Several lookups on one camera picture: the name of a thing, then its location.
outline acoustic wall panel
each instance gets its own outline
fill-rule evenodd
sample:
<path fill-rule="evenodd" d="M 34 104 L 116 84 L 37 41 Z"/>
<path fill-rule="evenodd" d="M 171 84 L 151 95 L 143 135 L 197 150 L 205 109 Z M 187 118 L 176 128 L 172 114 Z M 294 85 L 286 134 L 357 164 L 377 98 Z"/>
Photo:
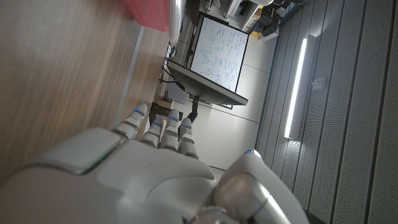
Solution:
<path fill-rule="evenodd" d="M 338 0 L 329 0 L 329 2 L 337 2 Z M 330 14 L 333 9 L 333 4 L 326 0 L 315 1 L 313 10 L 312 23 L 310 27 L 310 34 L 320 35 L 318 28 L 323 24 L 323 15 L 330 19 Z M 326 68 L 331 69 L 333 62 L 333 53 L 335 46 L 333 43 L 336 41 L 336 31 L 332 33 L 331 30 L 324 30 L 320 36 L 320 48 L 317 56 L 314 77 L 329 77 L 330 70 L 327 72 Z M 310 201 L 311 187 L 313 180 L 313 173 L 315 170 L 315 163 L 318 151 L 318 141 L 320 137 L 320 130 L 322 127 L 323 110 L 325 109 L 326 90 L 312 91 L 310 104 L 308 107 L 307 122 L 305 124 L 305 132 L 303 134 L 302 148 L 300 159 L 298 162 L 297 176 L 294 187 L 294 194 L 302 204 L 304 209 L 308 209 Z"/>
<path fill-rule="evenodd" d="M 341 18 L 310 204 L 310 212 L 324 222 L 332 215 L 364 5 L 365 0 L 345 1 Z"/>
<path fill-rule="evenodd" d="M 368 223 L 398 223 L 398 7 L 377 146 Z"/>
<path fill-rule="evenodd" d="M 262 156 L 266 153 L 266 149 L 265 149 L 265 144 L 263 144 L 264 147 L 260 147 L 261 134 L 262 134 L 262 130 L 264 129 L 264 118 L 265 118 L 265 114 L 266 114 L 267 105 L 268 105 L 268 102 L 269 102 L 269 93 L 271 92 L 271 84 L 272 84 L 272 81 L 273 81 L 273 78 L 274 78 L 275 65 L 276 65 L 277 58 L 279 56 L 280 39 L 282 37 L 283 27 L 280 27 L 279 30 L 280 30 L 280 35 L 277 37 L 277 42 L 276 42 L 275 51 L 274 51 L 274 57 L 272 58 L 271 72 L 269 74 L 266 97 L 264 99 L 264 104 L 262 106 L 262 113 L 261 113 L 261 119 L 260 119 L 259 132 L 257 133 L 256 146 L 255 146 L 255 149 Z"/>
<path fill-rule="evenodd" d="M 394 1 L 366 3 L 333 223 L 363 223 L 366 218 Z"/>
<path fill-rule="evenodd" d="M 310 1 L 310 3 L 303 8 L 302 16 L 301 16 L 301 21 L 300 21 L 300 28 L 298 30 L 298 35 L 297 35 L 297 40 L 302 40 L 306 38 L 308 35 L 308 30 L 310 28 L 310 23 L 311 23 L 311 18 L 312 18 L 312 11 L 313 11 L 313 6 L 314 3 L 313 1 Z M 295 49 L 295 57 L 293 59 L 293 64 L 292 64 L 292 69 L 290 72 L 290 75 L 295 75 L 295 71 L 297 70 L 297 63 L 299 61 L 300 57 L 300 45 L 296 44 L 296 49 Z M 291 95 L 291 91 L 293 89 L 293 86 L 288 87 L 287 95 Z M 290 101 L 286 100 L 285 104 L 289 105 Z M 304 105 L 304 108 L 307 108 L 308 105 L 308 100 L 306 104 Z M 307 115 L 307 111 L 303 111 L 303 118 L 302 122 L 300 125 L 300 134 L 299 134 L 299 139 L 302 138 L 302 131 L 304 127 L 304 122 L 305 122 L 305 117 Z M 284 167 L 283 167 L 283 172 L 282 172 L 282 180 L 285 183 L 285 185 L 293 191 L 293 186 L 294 186 L 294 180 L 295 180 L 295 174 L 296 174 L 296 169 L 297 169 L 297 162 L 299 160 L 299 152 L 300 152 L 300 146 L 301 146 L 301 141 L 299 140 L 289 140 L 286 142 L 287 144 L 287 149 L 285 153 L 285 161 L 284 161 Z"/>
<path fill-rule="evenodd" d="M 290 28 L 285 60 L 283 64 L 282 73 L 280 75 L 280 82 L 276 97 L 276 103 L 274 107 L 274 115 L 272 117 L 272 122 L 271 122 L 271 130 L 269 131 L 268 142 L 266 147 L 266 157 L 267 156 L 272 157 L 271 169 L 278 177 L 280 177 L 282 174 L 286 144 L 280 144 L 279 146 L 277 146 L 277 139 L 280 139 L 281 137 L 285 138 L 283 137 L 283 134 L 282 136 L 279 135 L 280 133 L 279 130 L 283 129 L 283 132 L 285 131 L 284 125 L 281 123 L 281 119 L 284 111 L 284 101 L 286 99 L 287 85 L 291 77 L 290 69 L 292 67 L 292 62 L 293 62 L 294 49 L 297 41 L 297 33 L 299 32 L 299 27 L 300 27 L 301 12 L 302 11 L 296 13 L 296 15 L 294 15 L 294 17 L 292 18 L 292 27 Z"/>
<path fill-rule="evenodd" d="M 263 156 L 264 162 L 268 167 L 271 167 L 272 165 L 272 158 L 266 157 L 265 154 L 266 152 L 266 146 L 267 146 L 267 141 L 268 141 L 268 135 L 270 131 L 270 126 L 271 126 L 271 121 L 272 121 L 272 116 L 273 116 L 273 110 L 275 106 L 275 99 L 277 96 L 277 91 L 279 87 L 279 81 L 280 81 L 280 74 L 282 73 L 282 66 L 283 62 L 285 60 L 285 53 L 286 53 L 286 46 L 287 46 L 287 40 L 289 39 L 289 32 L 290 32 L 290 25 L 291 21 L 286 23 L 285 26 L 283 27 L 283 31 L 281 32 L 282 37 L 280 40 L 280 49 L 279 49 L 279 54 L 278 58 L 275 64 L 275 70 L 274 73 L 272 74 L 273 79 L 271 83 L 271 90 L 269 92 L 269 102 L 266 108 L 266 113 L 264 115 L 264 128 L 262 130 L 261 134 L 261 141 L 259 148 L 262 149 L 264 148 L 264 154 L 261 154 Z"/>

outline shelf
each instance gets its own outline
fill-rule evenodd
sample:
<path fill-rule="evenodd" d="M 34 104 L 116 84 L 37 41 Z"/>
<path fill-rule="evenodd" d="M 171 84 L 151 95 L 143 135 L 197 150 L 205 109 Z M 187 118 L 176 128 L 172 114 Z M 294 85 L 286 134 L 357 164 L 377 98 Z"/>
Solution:
<path fill-rule="evenodd" d="M 226 16 L 229 5 L 232 4 L 232 2 L 229 2 L 227 0 L 220 0 L 220 5 L 221 5 L 220 8 L 212 6 L 210 7 L 209 11 L 207 11 L 206 9 L 206 3 L 207 3 L 206 1 L 201 1 L 200 3 L 200 10 L 202 12 L 205 12 L 223 21 L 229 22 L 230 26 L 240 30 L 244 29 L 244 27 L 249 23 L 252 16 L 256 13 L 257 9 L 259 8 L 258 4 L 254 2 L 249 2 L 248 9 L 246 10 L 243 16 L 240 15 L 239 13 L 236 13 L 235 16 L 232 17 L 232 16 Z"/>

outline cardboard box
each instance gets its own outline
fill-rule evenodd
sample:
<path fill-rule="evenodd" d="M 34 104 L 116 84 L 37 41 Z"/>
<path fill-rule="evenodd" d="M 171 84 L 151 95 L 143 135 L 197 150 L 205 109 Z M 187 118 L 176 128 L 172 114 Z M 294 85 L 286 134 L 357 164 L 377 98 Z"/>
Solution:
<path fill-rule="evenodd" d="M 260 19 L 261 12 L 262 12 L 262 9 L 257 9 L 257 11 L 256 11 L 256 13 L 254 13 L 252 19 L 256 19 L 256 20 Z"/>

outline robotic hand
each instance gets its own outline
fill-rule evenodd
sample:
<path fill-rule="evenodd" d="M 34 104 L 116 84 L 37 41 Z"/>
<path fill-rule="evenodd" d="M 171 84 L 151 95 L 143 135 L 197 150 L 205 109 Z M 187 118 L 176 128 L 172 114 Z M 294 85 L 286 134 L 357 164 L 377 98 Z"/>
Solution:
<path fill-rule="evenodd" d="M 141 104 L 112 131 L 88 129 L 21 167 L 0 185 L 0 223 L 308 223 L 255 150 L 217 184 L 177 110 L 133 140 L 146 112 Z"/>

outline gray wall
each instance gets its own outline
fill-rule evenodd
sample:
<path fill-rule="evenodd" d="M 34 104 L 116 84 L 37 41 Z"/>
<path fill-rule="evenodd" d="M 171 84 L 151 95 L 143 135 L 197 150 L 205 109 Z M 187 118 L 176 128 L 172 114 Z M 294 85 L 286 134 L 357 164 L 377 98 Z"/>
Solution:
<path fill-rule="evenodd" d="M 256 149 L 326 223 L 398 223 L 395 0 L 311 0 L 277 41 Z M 284 138 L 303 38 L 316 37 L 296 140 Z M 311 89 L 325 77 L 324 90 Z"/>

